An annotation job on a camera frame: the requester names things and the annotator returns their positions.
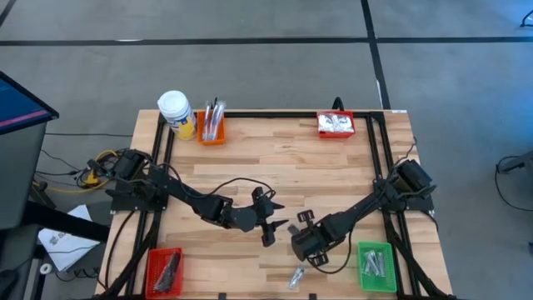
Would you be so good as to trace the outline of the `orange plastic basket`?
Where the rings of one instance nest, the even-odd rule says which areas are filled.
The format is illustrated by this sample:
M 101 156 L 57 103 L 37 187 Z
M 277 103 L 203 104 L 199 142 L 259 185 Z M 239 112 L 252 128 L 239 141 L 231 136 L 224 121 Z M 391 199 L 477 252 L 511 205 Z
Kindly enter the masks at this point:
M 225 118 L 223 117 L 218 125 L 217 138 L 215 140 L 204 140 L 202 137 L 203 129 L 205 127 L 205 115 L 203 110 L 198 110 L 197 115 L 197 141 L 204 146 L 214 146 L 224 144 L 226 141 Z

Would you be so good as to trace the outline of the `green plastic basket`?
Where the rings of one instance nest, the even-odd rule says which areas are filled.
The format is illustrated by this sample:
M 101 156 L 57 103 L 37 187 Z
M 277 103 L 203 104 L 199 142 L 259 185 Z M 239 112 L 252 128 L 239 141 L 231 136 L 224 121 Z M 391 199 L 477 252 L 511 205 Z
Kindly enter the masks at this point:
M 396 269 L 393 258 L 393 251 L 388 242 L 359 242 L 357 245 L 357 258 L 359 267 L 359 278 L 361 288 L 366 292 L 377 293 L 395 293 L 397 291 L 396 285 Z M 364 252 L 374 251 L 383 253 L 385 261 L 385 277 L 379 275 L 365 276 L 362 272 L 362 259 Z

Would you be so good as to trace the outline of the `black monitor blue screen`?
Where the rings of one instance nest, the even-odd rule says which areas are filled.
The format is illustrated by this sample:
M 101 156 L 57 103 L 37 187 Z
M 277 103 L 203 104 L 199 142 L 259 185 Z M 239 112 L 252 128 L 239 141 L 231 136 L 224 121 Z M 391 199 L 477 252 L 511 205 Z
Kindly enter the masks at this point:
M 58 111 L 0 71 L 0 135 L 58 118 Z

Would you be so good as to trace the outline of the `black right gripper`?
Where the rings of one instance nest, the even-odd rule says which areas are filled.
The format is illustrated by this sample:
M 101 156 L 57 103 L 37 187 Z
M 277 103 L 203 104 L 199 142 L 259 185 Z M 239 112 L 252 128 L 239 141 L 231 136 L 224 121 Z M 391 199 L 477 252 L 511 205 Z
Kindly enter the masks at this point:
M 300 223 L 306 224 L 303 229 L 297 227 L 300 230 L 297 235 L 291 235 L 291 248 L 296 257 L 302 262 L 305 260 L 310 261 L 314 267 L 329 263 L 329 258 L 326 254 L 328 246 L 326 235 L 317 224 L 313 223 L 314 212 L 306 210 L 299 212 L 296 216 Z

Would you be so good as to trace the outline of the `black stand bar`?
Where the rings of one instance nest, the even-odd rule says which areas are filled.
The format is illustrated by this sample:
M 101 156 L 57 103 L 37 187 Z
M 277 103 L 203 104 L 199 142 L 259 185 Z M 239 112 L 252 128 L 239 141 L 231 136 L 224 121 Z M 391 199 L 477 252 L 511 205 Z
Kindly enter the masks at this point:
M 108 226 L 71 216 L 36 202 L 27 202 L 21 224 L 38 225 L 101 243 L 107 241 L 110 231 Z

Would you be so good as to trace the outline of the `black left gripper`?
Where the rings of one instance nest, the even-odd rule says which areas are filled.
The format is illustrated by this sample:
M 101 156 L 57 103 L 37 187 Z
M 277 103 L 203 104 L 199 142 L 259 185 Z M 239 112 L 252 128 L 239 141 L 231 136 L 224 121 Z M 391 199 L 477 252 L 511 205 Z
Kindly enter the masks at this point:
M 252 191 L 252 208 L 257 215 L 255 225 L 262 229 L 262 245 L 265 248 L 270 247 L 275 242 L 274 232 L 288 220 L 267 222 L 267 219 L 274 213 L 274 210 L 283 209 L 285 206 L 276 202 L 264 194 L 261 187 L 256 187 Z

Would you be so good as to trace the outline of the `white paper sheet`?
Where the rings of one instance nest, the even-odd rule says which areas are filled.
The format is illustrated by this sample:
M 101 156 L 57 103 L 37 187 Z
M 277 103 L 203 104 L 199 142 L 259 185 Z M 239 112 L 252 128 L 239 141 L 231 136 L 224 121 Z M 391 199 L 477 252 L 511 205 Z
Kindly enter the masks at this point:
M 92 221 L 86 205 L 78 205 L 67 214 Z M 66 271 L 101 243 L 43 227 L 37 237 L 58 271 Z

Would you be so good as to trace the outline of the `bagged red white toothbrush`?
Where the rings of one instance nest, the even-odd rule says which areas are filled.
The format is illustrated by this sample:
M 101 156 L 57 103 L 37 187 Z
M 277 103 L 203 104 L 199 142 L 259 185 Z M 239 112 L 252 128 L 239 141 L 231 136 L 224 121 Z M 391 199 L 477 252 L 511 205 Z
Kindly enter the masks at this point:
M 206 102 L 206 108 L 205 108 L 205 113 L 204 113 L 204 121 L 203 121 L 203 130 L 202 130 L 202 139 L 203 141 L 206 141 L 207 138 L 208 138 L 208 134 L 209 134 L 209 117 L 210 117 L 210 114 L 211 114 L 211 111 L 212 111 L 212 103 L 211 102 Z

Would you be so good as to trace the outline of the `Lysol wipes canister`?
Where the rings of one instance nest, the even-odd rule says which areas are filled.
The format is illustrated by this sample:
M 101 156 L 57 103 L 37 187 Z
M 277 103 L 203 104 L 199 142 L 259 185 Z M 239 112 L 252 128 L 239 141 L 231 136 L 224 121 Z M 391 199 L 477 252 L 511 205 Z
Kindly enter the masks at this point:
M 176 136 L 189 140 L 196 136 L 197 121 L 186 95 L 177 90 L 163 93 L 157 100 L 160 113 Z

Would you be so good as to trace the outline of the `black aluminium table frame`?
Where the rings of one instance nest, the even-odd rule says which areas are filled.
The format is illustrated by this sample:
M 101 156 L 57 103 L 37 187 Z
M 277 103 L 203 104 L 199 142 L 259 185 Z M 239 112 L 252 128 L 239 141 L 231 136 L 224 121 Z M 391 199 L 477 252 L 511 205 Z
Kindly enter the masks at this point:
M 214 189 L 247 206 L 257 180 L 276 191 L 284 205 L 276 220 L 288 222 L 276 231 L 270 247 L 261 230 L 226 230 L 203 222 L 185 203 L 170 199 L 157 235 L 160 248 L 182 248 L 182 298 L 214 299 L 371 299 L 362 290 L 357 244 L 386 238 L 384 217 L 374 212 L 361 220 L 351 241 L 329 252 L 329 263 L 307 267 L 297 288 L 289 282 L 298 266 L 287 227 L 311 209 L 317 218 L 341 211 L 363 199 L 371 183 L 389 165 L 407 156 L 418 158 L 408 115 L 400 111 L 358 111 L 356 132 L 349 138 L 319 138 L 312 110 L 231 110 L 226 141 L 204 146 L 162 136 L 172 146 L 170 163 L 184 181 L 207 193 Z

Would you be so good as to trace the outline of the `red plastic basket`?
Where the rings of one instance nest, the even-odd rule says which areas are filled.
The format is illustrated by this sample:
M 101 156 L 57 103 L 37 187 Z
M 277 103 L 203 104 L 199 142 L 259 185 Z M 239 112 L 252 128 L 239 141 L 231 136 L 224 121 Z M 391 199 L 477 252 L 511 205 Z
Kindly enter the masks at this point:
M 181 261 L 177 269 L 176 278 L 168 292 L 156 292 L 154 286 L 161 276 L 165 266 L 173 253 L 181 254 Z M 156 248 L 150 250 L 147 261 L 147 276 L 145 281 L 145 297 L 148 300 L 178 299 L 182 294 L 183 285 L 183 251 L 181 247 Z
M 352 124 L 354 125 L 354 128 L 355 128 L 355 123 L 353 121 L 353 114 L 351 112 L 347 112 L 347 111 L 325 111 L 324 113 L 341 113 L 341 114 L 350 115 L 352 117 Z M 329 133 L 329 132 L 324 132 L 323 133 L 323 132 L 320 132 L 319 128 L 318 128 L 319 138 L 349 138 L 352 135 L 354 135 L 355 132 L 354 133 Z

